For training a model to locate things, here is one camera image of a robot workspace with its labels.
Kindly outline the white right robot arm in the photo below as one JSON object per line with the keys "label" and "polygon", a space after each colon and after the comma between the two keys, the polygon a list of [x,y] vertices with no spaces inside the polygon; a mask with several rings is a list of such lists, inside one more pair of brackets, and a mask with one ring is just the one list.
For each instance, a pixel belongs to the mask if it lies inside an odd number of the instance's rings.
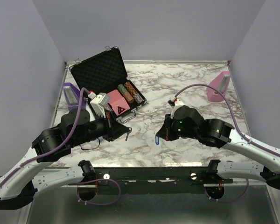
{"label": "white right robot arm", "polygon": [[215,167],[205,171],[209,182],[253,179],[280,190],[280,148],[253,139],[220,119],[204,119],[196,109],[186,105],[176,106],[166,114],[155,135],[156,141],[179,138],[195,139],[203,145],[230,150],[251,159],[251,162],[243,163],[218,161]]}

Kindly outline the blue key tag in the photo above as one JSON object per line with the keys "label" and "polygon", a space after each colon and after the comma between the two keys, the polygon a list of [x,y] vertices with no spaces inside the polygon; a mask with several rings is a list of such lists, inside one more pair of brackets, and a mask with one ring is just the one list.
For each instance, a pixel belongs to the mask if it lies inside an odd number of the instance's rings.
{"label": "blue key tag", "polygon": [[159,145],[159,137],[157,135],[155,136],[155,143],[156,145]]}

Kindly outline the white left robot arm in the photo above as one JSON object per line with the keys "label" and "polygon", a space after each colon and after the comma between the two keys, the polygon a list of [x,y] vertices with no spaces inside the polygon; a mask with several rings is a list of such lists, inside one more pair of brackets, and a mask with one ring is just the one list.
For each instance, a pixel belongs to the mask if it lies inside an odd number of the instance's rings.
{"label": "white left robot arm", "polygon": [[69,155],[72,148],[102,137],[111,142],[132,131],[111,115],[91,121],[86,109],[73,109],[61,122],[46,129],[32,142],[24,157],[0,176],[0,210],[17,210],[30,204],[35,196],[67,184],[90,184],[97,174],[90,161],[50,175],[39,173]]}

